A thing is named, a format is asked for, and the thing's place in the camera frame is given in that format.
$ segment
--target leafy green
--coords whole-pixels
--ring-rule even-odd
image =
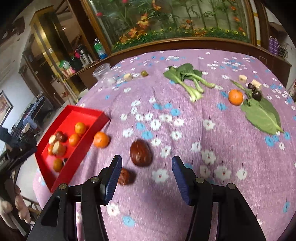
[[[241,110],[246,113],[246,118],[259,130],[274,135],[277,131],[282,131],[278,126],[273,113],[262,108],[259,102],[253,98],[243,103]]]
[[[202,94],[200,92],[198,92],[196,89],[186,85],[183,82],[184,79],[182,78],[181,73],[176,68],[169,66],[169,70],[164,72],[163,75],[166,78],[175,82],[176,84],[180,84],[187,91],[187,93],[190,95],[190,101],[195,102],[196,100],[199,100],[200,98],[202,98]]]
[[[199,70],[194,70],[192,64],[182,64],[177,68],[178,71],[180,71],[181,75],[184,75],[185,79],[190,79],[194,81],[195,85],[198,85],[198,82],[200,81],[203,85],[205,85],[208,88],[214,88],[215,84],[209,83],[206,80],[204,80],[201,75],[202,73]]]
[[[267,99],[257,101],[252,98],[252,90],[243,87],[241,84],[231,82],[243,90],[249,99],[244,100],[241,110],[246,113],[246,118],[259,130],[274,135],[277,131],[284,132],[281,128],[281,120],[278,112]]]

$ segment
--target table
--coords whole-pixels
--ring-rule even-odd
[[[163,76],[167,66],[193,64],[203,77],[217,84],[204,88],[203,98],[190,102],[180,86]],[[147,70],[149,75],[141,77]],[[283,85],[258,59],[219,50],[189,49],[157,51],[125,59],[113,67],[118,83],[112,89],[94,86],[78,103],[103,110],[111,121],[103,128],[111,137],[109,146],[93,145],[70,185],[98,175],[119,154],[123,167],[136,173],[132,185],[117,185],[112,201],[102,206],[109,240],[184,240],[192,207],[181,199],[171,170],[179,155],[197,176],[217,185],[234,183],[252,211],[268,241],[277,240],[296,210],[295,105]],[[122,82],[124,73],[134,79]],[[277,109],[285,133],[270,136],[249,123],[238,106],[228,101],[228,92],[240,74],[263,84],[263,95]],[[129,148],[144,139],[153,152],[149,167],[135,166]],[[33,188],[43,207],[50,193],[40,171]],[[210,240],[214,240],[218,207],[214,206]],[[76,220],[81,239],[81,208]]]

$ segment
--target fish tank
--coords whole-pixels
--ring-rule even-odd
[[[156,40],[250,42],[246,0],[87,0],[113,52]]]

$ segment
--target picture frame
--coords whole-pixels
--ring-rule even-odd
[[[4,121],[6,120],[7,116],[11,112],[13,105],[4,94],[4,91],[0,92],[0,127],[3,125]]]

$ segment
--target clear plastic container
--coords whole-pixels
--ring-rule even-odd
[[[110,71],[110,64],[102,64],[97,67],[93,76],[97,79],[99,88],[110,88],[116,83],[113,73]]]

